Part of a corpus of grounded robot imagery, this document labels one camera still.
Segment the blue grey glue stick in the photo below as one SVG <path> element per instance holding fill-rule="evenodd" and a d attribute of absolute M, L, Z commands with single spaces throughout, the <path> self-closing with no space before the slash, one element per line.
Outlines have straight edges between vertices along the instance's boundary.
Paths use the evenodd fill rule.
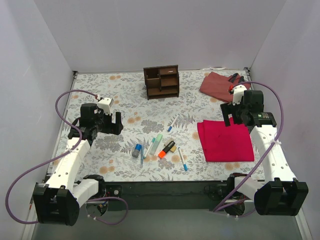
<path fill-rule="evenodd" d="M 131 155 L 132 155 L 134 158 L 137 158 L 137 157 L 139 156 L 139 154 L 140 154 L 141 148 L 142 148 L 142 145 L 141 145 L 141 144 L 136 144 L 136 146 L 135 146 L 134 150 L 132 151 L 132 154 L 131 154 Z"/>

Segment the light blue pen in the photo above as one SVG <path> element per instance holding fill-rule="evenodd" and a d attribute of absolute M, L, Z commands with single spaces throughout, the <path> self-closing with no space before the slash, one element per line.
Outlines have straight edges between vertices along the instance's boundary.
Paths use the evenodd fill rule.
<path fill-rule="evenodd" d="M 140 166 L 143 167 L 143 163 L 144 163 L 144 148 L 143 146 L 141 146 L 141 150 L 140 150 Z"/>

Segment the teal capped white pen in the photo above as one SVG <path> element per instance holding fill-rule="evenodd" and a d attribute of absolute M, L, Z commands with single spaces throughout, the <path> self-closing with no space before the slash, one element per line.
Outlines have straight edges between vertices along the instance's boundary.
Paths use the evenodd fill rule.
<path fill-rule="evenodd" d="M 146 158 L 147 158 L 147 156 L 148 156 L 148 154 L 150 153 L 151 148 L 152 148 L 152 146 L 153 146 L 153 144 L 154 144 L 155 140 L 156 140 L 156 138 L 155 138 L 155 137 L 153 137 L 153 138 L 152 138 L 152 140 L 151 140 L 150 145 L 148 146 L 148 148 L 147 148 L 147 150 L 146 150 L 146 152 L 145 152 L 145 154 L 144 154 L 144 156 L 143 156 L 143 159 L 146 159 Z"/>

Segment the green highlighter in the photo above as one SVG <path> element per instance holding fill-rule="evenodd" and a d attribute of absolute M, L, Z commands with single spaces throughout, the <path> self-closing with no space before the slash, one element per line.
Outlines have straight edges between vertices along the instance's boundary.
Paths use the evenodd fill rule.
<path fill-rule="evenodd" d="M 156 137 L 153 145 L 152 145 L 151 150 L 150 150 L 150 154 L 151 154 L 151 155 L 154 155 L 154 154 L 156 153 L 156 151 L 157 151 L 157 149 L 158 149 L 158 146 L 159 146 L 160 142 L 162 141 L 162 138 L 163 138 L 163 135 L 162 135 L 161 133 L 159 133 L 159 134 L 157 135 L 157 137 Z"/>

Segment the orange black highlighter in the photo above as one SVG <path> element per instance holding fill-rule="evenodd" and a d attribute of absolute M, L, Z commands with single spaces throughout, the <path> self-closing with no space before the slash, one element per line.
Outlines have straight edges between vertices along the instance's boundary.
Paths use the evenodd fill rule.
<path fill-rule="evenodd" d="M 163 150 L 158 154 L 159 158 L 164 158 L 165 155 L 171 150 L 172 147 L 175 146 L 175 142 L 172 140 L 170 141 L 164 148 Z"/>

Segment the blue capped white pen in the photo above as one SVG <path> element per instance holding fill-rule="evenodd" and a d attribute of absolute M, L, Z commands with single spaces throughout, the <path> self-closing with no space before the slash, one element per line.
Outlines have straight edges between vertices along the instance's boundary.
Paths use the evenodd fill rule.
<path fill-rule="evenodd" d="M 174 120 L 172 121 L 172 123 L 170 124 L 170 126 L 167 129 L 167 132 L 170 132 L 173 128 L 173 126 L 175 125 L 177 119 L 179 118 L 180 114 L 177 114 L 176 117 L 174 118 Z"/>

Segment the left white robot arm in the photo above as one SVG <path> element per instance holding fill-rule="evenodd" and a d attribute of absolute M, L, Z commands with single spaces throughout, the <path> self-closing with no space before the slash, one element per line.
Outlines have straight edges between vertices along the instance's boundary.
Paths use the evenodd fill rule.
<path fill-rule="evenodd" d="M 38 222 L 73 226 L 80 208 L 89 199 L 101 200 L 106 196 L 104 178 L 101 175 L 86 175 L 78 185 L 75 179 L 86 154 L 99 133 L 119 135 L 123 130 L 121 113 L 115 113 L 112 121 L 112 98 L 103 98 L 98 103 L 84 103 L 80 116 L 70 129 L 66 155 L 43 186 L 33 191 L 33 201 Z"/>

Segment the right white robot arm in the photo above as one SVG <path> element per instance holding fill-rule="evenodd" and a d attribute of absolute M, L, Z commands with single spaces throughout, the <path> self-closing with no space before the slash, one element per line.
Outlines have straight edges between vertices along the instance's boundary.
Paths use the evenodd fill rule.
<path fill-rule="evenodd" d="M 272 113 L 264 111 L 264 95 L 260 90 L 247 90 L 238 85 L 230 90 L 232 101 L 221 105 L 225 125 L 244 124 L 262 159 L 264 183 L 249 175 L 229 178 L 227 195 L 237 199 L 241 195 L 254 202 L 259 215 L 296 216 L 309 192 L 306 182 L 298 181 L 289 167 L 281 143 L 280 132 Z"/>

